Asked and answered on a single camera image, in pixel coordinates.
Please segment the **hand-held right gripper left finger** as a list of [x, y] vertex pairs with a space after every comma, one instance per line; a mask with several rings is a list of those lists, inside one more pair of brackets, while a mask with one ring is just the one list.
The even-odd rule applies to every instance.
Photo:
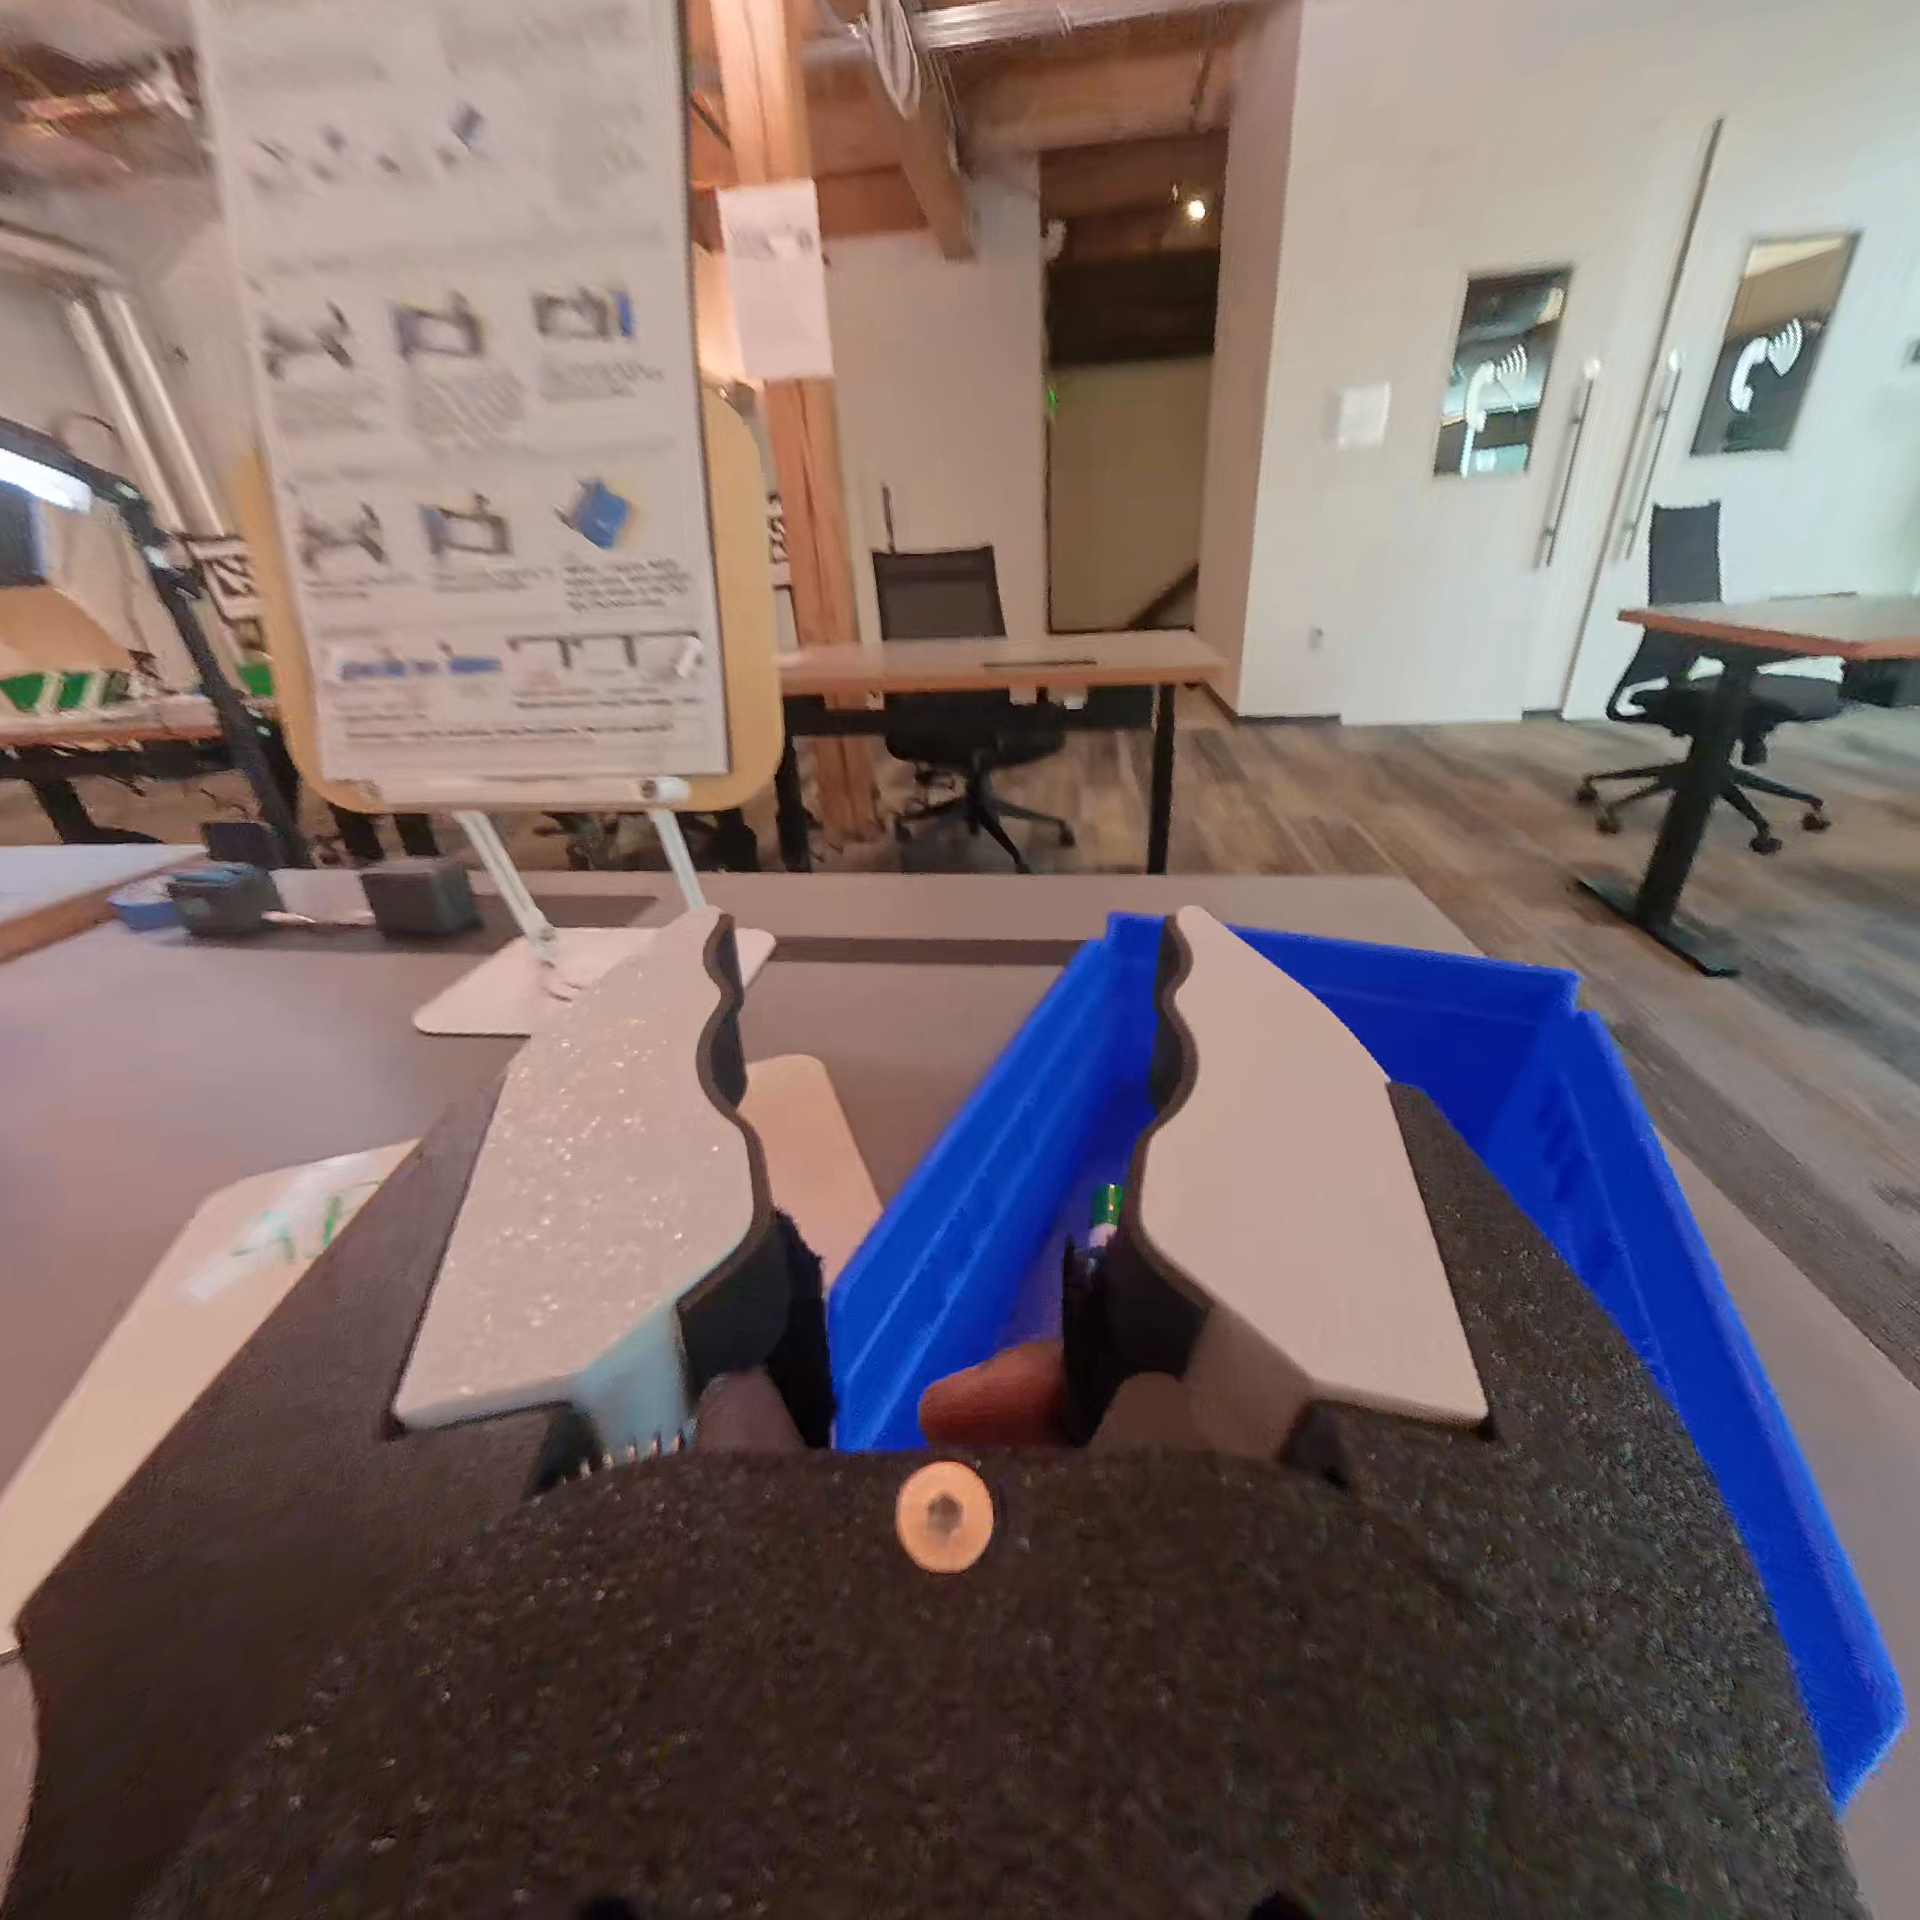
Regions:
[[716, 1378], [761, 1371], [801, 1446], [829, 1446], [835, 1089], [807, 1054], [748, 1060], [748, 972], [767, 952], [689, 911], [528, 1039], [425, 1294], [398, 1430], [544, 1409], [606, 1452], [667, 1452]]

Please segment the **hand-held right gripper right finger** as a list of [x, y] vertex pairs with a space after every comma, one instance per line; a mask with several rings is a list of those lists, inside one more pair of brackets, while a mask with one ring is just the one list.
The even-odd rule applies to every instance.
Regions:
[[1065, 1286], [1065, 1407], [1096, 1450], [1337, 1459], [1340, 1410], [1481, 1433], [1396, 1089], [1209, 912], [1163, 921], [1149, 1120]]

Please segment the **blue plastic bin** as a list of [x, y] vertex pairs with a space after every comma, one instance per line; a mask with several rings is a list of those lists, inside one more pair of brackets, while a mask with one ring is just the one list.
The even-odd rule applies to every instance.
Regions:
[[[1907, 1729], [1880, 1625], [1612, 1033], [1572, 974], [1243, 928], [1419, 1089], [1587, 1282], [1711, 1470], [1777, 1618], [1837, 1810]], [[1160, 918], [1111, 915], [827, 1298], [836, 1440], [912, 1450], [921, 1393], [1039, 1300], [1039, 1259], [1148, 1122]]]

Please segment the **white whiteboard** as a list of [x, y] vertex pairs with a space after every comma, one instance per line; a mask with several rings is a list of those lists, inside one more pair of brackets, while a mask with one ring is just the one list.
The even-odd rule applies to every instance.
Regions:
[[[880, 1198], [827, 1068], [798, 1054], [750, 1066], [744, 1113], [774, 1200], [793, 1206], [831, 1286]], [[415, 1142], [384, 1144], [257, 1172], [188, 1219], [5, 1487], [7, 1665], [43, 1579], [414, 1151]]]

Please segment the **black boxy object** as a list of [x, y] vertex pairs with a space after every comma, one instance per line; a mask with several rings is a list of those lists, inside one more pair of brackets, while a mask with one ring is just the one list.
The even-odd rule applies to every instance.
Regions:
[[438, 945], [484, 926], [465, 867], [445, 855], [408, 855], [358, 871], [373, 931], [385, 942]]

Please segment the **black box with blue top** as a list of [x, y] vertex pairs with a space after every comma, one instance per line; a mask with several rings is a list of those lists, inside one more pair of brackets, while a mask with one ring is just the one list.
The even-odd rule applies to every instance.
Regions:
[[283, 911], [271, 871], [247, 863], [205, 863], [172, 871], [161, 891], [180, 931], [203, 942], [251, 940]]

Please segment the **wooden office desk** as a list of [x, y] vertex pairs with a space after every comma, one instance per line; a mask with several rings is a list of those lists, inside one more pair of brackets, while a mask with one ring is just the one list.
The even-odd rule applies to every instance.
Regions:
[[1913, 664], [1918, 659], [1915, 610], [1913, 594], [1861, 598], [1854, 592], [1620, 610], [1619, 619], [1640, 634], [1661, 632], [1695, 641], [1700, 652], [1720, 668], [1719, 688], [1710, 699], [1708, 721], [1680, 760], [1685, 772], [1676, 794], [1667, 799], [1644, 874], [1636, 880], [1591, 878], [1577, 887], [1694, 972], [1710, 979], [1736, 976], [1739, 968], [1727, 945], [1683, 915], [1683, 894], [1736, 747], [1743, 697], [1763, 668], [1783, 660]]
[[1181, 688], [1223, 691], [1228, 666], [1191, 632], [1117, 632], [1015, 639], [886, 641], [873, 648], [807, 648], [782, 656], [784, 747], [774, 770], [782, 863], [811, 868], [798, 746], [827, 738], [886, 738], [935, 730], [931, 712], [902, 702], [984, 702], [997, 697], [997, 730], [1055, 724], [1065, 735], [1148, 731], [1151, 738], [1142, 868], [1168, 871], [1177, 697]]

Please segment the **black vertical pole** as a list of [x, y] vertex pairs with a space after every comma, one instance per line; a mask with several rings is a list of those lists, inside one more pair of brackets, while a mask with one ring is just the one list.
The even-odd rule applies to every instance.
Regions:
[[155, 521], [152, 505], [128, 480], [110, 480], [105, 498], [123, 523], [137, 555], [143, 561], [155, 594], [197, 668], [198, 691], [208, 697], [217, 715], [228, 756], [244, 777], [260, 818], [273, 830], [278, 850], [286, 852], [287, 865], [296, 871], [309, 871], [312, 855], [299, 826], [299, 807], [291, 801], [286, 785], [276, 776], [276, 767], [268, 755], [268, 738], [239, 687], [228, 678], [228, 670], [215, 656], [203, 632], [197, 614], [201, 600], [198, 578], [179, 561], [176, 547]]

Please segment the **white table sign stand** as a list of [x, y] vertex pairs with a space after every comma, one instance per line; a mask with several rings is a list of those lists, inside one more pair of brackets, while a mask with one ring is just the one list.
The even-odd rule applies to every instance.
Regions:
[[684, 7], [192, 7], [299, 772], [460, 827], [511, 936], [415, 1011], [536, 1033], [655, 940], [560, 928], [505, 814], [681, 814], [784, 752], [761, 457], [703, 384]]

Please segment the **black studio light panel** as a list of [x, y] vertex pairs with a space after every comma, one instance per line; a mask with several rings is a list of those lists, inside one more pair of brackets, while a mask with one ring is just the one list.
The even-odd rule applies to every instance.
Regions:
[[3, 484], [73, 514], [91, 514], [94, 467], [33, 428], [3, 419]]

